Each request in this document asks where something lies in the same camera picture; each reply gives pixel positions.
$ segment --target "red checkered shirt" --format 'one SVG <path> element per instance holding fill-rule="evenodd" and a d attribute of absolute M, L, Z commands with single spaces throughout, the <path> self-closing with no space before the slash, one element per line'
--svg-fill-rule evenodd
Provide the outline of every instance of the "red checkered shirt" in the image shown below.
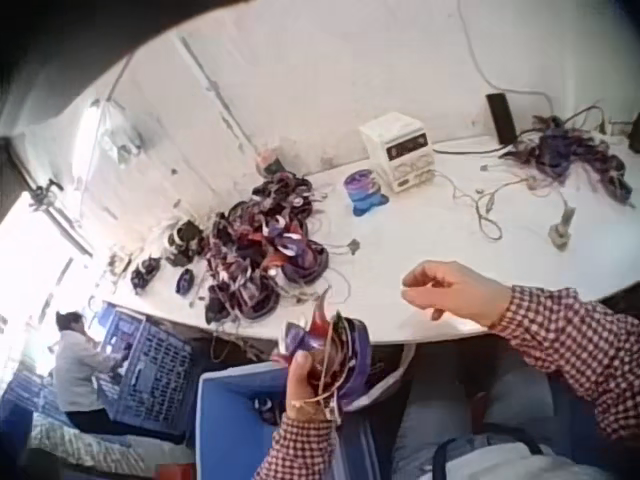
<path fill-rule="evenodd" d="M 559 371 L 573 390 L 593 402 L 611 438 L 640 437 L 640 322 L 574 289 L 512 287 L 509 307 L 491 330 L 506 337 L 525 360 Z M 331 460 L 329 422 L 284 417 L 255 480 L 322 480 Z"/>

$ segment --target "digital display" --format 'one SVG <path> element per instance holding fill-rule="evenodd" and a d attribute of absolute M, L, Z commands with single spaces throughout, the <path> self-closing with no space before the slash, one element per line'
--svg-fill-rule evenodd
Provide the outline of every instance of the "digital display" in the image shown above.
<path fill-rule="evenodd" d="M 387 147 L 387 158 L 390 162 L 404 157 L 405 155 L 415 152 L 423 147 L 429 145 L 427 141 L 427 134 L 421 133 L 415 137 L 408 138 L 400 143 Z"/>

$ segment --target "blue spool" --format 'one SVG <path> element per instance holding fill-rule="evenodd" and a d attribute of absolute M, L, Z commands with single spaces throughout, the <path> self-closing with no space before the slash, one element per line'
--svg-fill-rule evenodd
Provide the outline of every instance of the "blue spool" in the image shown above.
<path fill-rule="evenodd" d="M 353 172 L 344 180 L 344 188 L 353 202 L 353 214 L 361 217 L 369 210 L 389 203 L 389 197 L 382 193 L 373 170 Z"/>

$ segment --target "white cloth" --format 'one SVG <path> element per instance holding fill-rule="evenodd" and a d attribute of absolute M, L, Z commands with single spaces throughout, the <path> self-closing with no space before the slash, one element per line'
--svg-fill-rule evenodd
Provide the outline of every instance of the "white cloth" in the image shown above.
<path fill-rule="evenodd" d="M 448 462 L 446 468 L 451 480 L 613 480 L 602 470 L 564 457 L 531 455 L 521 443 L 481 448 Z M 421 480 L 431 480 L 431 473 Z"/>
<path fill-rule="evenodd" d="M 93 385 L 93 374 L 109 373 L 122 359 L 97 351 L 84 335 L 71 330 L 60 333 L 53 369 L 58 406 L 63 412 L 88 412 L 104 408 Z"/>

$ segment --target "white wall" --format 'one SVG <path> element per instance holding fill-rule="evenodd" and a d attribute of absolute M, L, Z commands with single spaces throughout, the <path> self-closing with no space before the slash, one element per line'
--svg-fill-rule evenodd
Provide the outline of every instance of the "white wall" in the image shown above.
<path fill-rule="evenodd" d="M 463 0 L 473 43 L 497 84 L 548 92 L 566 116 L 600 100 L 616 120 L 640 108 L 640 49 L 607 0 Z M 491 89 L 470 60 L 455 0 L 255 0 L 177 28 L 258 148 L 282 147 L 310 173 L 363 158 L 357 126 L 389 110 L 421 119 L 432 141 L 491 133 Z M 176 49 L 173 32 L 143 47 L 116 99 L 146 142 L 127 169 L 96 162 L 83 219 L 99 242 L 140 243 L 181 199 L 202 214 L 243 195 L 257 177 Z M 114 70 L 63 115 L 16 139 L 40 179 L 70 184 L 79 114 Z M 518 128 L 544 100 L 509 96 Z M 592 123 L 597 123 L 596 115 Z M 171 169 L 178 175 L 171 175 Z"/>

